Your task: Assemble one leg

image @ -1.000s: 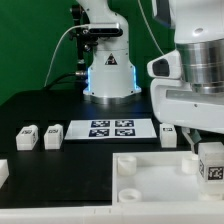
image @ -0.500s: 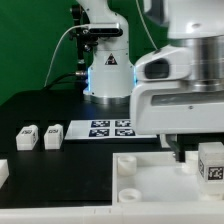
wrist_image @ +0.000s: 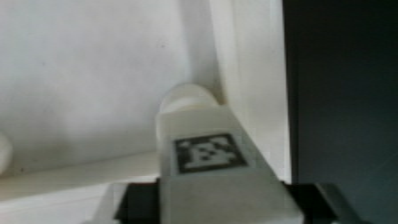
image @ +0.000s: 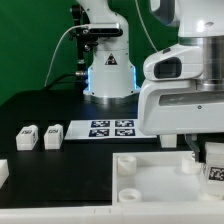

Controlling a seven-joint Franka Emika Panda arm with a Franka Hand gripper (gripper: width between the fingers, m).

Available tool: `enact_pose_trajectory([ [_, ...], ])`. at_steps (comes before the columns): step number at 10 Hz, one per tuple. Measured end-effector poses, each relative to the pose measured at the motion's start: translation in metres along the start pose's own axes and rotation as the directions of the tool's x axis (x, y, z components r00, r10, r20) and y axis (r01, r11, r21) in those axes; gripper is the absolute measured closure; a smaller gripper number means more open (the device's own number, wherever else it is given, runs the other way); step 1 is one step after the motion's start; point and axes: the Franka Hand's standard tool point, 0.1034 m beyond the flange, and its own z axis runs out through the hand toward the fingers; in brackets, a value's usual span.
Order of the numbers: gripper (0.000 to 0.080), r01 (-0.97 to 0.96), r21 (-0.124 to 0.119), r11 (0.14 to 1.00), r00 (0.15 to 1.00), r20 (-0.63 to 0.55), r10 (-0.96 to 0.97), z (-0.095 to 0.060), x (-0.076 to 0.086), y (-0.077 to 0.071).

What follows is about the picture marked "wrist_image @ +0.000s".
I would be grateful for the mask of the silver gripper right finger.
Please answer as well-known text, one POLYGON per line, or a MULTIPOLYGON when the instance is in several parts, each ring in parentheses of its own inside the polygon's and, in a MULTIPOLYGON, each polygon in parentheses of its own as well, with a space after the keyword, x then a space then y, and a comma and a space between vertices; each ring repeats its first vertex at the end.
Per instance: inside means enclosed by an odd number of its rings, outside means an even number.
POLYGON ((283 187, 303 213, 303 224, 370 224, 358 217, 333 184, 285 184, 283 187))

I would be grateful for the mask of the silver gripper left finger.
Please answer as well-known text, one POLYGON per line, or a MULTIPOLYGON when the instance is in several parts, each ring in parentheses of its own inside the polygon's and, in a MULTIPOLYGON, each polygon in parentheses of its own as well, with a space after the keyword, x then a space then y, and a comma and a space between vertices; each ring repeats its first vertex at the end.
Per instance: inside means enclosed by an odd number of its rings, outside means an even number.
POLYGON ((118 224, 159 224, 159 184, 129 183, 116 206, 118 224))

